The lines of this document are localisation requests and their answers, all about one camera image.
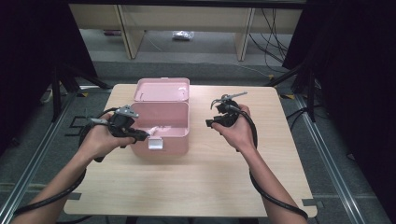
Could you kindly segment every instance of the wooden table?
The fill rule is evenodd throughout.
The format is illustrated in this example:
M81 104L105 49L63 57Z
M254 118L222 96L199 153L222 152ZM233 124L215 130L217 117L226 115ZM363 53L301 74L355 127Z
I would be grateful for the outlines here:
M135 84L117 85L106 108L131 104ZM258 150L298 206L310 216L315 206L276 90L269 87L193 86L190 88L190 148L184 156L137 157L130 147L116 148L102 163L93 162L69 200L68 214L153 217L266 217L248 166L206 119L218 114L210 104L222 94L248 105L259 134Z

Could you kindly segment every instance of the pink box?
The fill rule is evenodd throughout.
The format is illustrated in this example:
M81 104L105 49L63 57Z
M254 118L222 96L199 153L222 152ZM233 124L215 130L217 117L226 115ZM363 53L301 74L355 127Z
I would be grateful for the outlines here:
M142 78L132 109L139 115L133 128L152 131L131 145L136 155L183 155L189 150L190 81L187 78Z

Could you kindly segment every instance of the hand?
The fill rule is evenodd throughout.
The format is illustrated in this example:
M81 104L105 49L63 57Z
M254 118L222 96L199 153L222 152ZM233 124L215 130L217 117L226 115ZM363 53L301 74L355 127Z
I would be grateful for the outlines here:
M250 115L250 110L246 105L239 105L239 107ZM242 115L240 115L236 123L229 128L216 122L212 123L212 128L223 135L228 144L237 151L245 152L246 150L255 148L250 126Z
M110 118L110 114L105 114L101 117L101 119L106 120ZM107 126L95 125L88 132L78 151L84 153L86 157L93 160L104 157L116 147L127 146L132 144L132 142L134 142L132 137L114 137L108 131Z

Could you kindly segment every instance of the gray floor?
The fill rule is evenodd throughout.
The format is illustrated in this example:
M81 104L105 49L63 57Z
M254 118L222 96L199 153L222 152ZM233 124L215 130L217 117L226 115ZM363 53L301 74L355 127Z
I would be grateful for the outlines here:
M262 80L269 80L268 76L272 74L279 75L279 73L268 68L263 69L263 65L269 65L273 69L285 71L285 69L279 67L280 63L277 60L266 57L262 51L257 49L252 41L248 43L246 59L243 62L238 62L236 60L232 34L195 33L193 40L186 42L172 40L172 32L148 31L146 32L137 57L131 61L126 57L121 37L104 36L103 32L98 30L81 30L81 33L86 41L92 60L97 70L100 71L98 72L99 77L110 82L120 80L122 82L132 82L132 78L128 77L128 73L133 72L134 67L138 67L141 64L150 66L152 63L159 63L160 65L156 65L156 69L147 69L145 72L154 73L161 70L162 67L169 69L169 66L174 66L175 70L177 70L176 72L189 72L188 69L193 69L193 66L197 64L205 65L205 69L212 69L212 71L215 68L222 68L222 66L233 70L239 69L241 72L251 73L247 76L257 76L258 78L262 78ZM266 46L266 42L260 35L255 34L253 37L264 47ZM287 46L291 36L280 35L279 39ZM269 50L278 55L278 57L281 57L277 48L270 47ZM111 67L107 63L115 63L115 65ZM290 83L291 80L288 80L278 85L278 92L290 93ZM58 141L57 138L64 138L66 133L76 131L68 127L71 123L71 118L84 113L94 114L97 107L104 107L108 95L109 93L105 92L95 93L87 98L78 97L73 102L73 111L70 111L70 115L65 118L64 123L51 144L48 155L38 169L21 204L27 203L38 190L45 186L59 169L63 167L64 163L67 162L67 158L71 157L77 149L77 145L73 143L76 141L70 141L71 143L68 148L72 149L63 151L62 153L58 151L59 148L65 147L59 145L61 141ZM280 99L280 101L285 110L285 115L289 115L298 109L295 100ZM1 203L5 201L13 185L18 181L29 158L33 156L42 136L44 136L48 129L51 112L50 104L37 108L31 117L31 121L27 124L23 133L20 134L21 145L19 147L30 150L22 151L16 148L10 148L0 158ZM320 108L316 110L316 114L318 128L322 136L324 136L325 143L331 151L346 184L352 191L353 197L366 223L390 223L373 191L365 181L358 165L346 157L348 153L347 147L333 127L332 121L327 118L326 111ZM317 146L312 140L302 118L296 121L292 135L299 151L309 186L318 205L318 215L315 218L310 218L309 223L351 223L346 208L340 200L340 196L318 154ZM69 218L71 217L65 214L62 215L62 219ZM109 219L110 223L123 223L125 217L110 217ZM179 219L166 220L168 223L177 223L179 221ZM157 221L159 219L141 219L140 223L157 223ZM200 223L232 223L232 221L222 218L216 221L204 220L204 222ZM266 218L261 218L260 221L261 223L268 223ZM84 223L106 223L106 219L105 217L94 217Z

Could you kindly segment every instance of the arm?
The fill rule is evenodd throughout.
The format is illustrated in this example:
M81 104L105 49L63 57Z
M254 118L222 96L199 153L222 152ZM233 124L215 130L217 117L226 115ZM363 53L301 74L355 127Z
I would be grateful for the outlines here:
M109 119L106 114L102 119ZM126 146L134 141L133 138L116 138L108 131L106 126L96 125L87 134L78 152L69 163L49 182L49 184L33 198L30 203L37 203L42 200L68 189L81 176L93 159L104 157L114 148ZM67 197L63 197L54 203L37 208L30 212L21 214L12 220L12 224L17 223L55 223L60 215Z
M250 115L247 106L239 106ZM213 123L212 127L224 136L230 146L234 147L242 154L250 168L250 172L265 192L283 203L288 203L297 207L295 201L272 173L262 159L259 151L256 150L253 143L252 132L248 122L244 118L238 118L236 123L230 128L223 127L218 123ZM271 203L264 198L262 198L262 201L272 223L306 223L306 220L300 215Z

